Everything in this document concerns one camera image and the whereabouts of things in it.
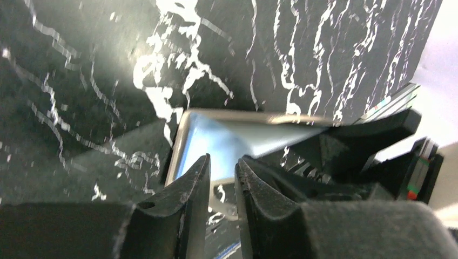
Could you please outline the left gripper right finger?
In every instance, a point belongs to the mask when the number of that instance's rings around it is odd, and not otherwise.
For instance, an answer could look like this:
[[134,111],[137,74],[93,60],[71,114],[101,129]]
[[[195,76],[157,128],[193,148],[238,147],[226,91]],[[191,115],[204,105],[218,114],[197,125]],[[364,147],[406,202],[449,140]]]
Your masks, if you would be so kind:
[[451,232],[422,202],[297,203],[261,169],[251,158],[235,167],[243,258],[457,258]]

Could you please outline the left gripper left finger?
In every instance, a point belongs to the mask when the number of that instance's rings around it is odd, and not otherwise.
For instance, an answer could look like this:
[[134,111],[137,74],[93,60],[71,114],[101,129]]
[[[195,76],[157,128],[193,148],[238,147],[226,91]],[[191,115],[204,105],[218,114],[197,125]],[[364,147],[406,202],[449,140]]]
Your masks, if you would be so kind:
[[1,258],[203,258],[211,158],[139,203],[1,206]]

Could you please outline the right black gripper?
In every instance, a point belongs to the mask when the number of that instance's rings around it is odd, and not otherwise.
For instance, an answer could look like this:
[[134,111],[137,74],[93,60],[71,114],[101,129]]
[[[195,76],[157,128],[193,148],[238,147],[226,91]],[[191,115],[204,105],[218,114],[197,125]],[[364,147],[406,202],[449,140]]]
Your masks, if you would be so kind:
[[380,163],[370,157],[413,135],[421,115],[404,110],[363,124],[326,130],[293,146],[305,163],[330,176],[299,174],[298,168],[284,170],[250,160],[251,171],[274,190],[291,200],[412,200],[429,203],[444,161],[438,145],[430,138],[416,141],[412,149]]

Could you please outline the silver metal card holder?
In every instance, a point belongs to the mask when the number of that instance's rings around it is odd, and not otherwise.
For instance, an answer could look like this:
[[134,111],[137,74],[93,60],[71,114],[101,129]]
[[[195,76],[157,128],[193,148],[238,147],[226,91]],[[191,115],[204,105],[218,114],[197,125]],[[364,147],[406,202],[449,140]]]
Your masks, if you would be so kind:
[[210,188],[234,183],[234,167],[242,156],[259,158],[338,126],[308,115],[190,108],[178,125],[165,185],[205,154],[211,157]]

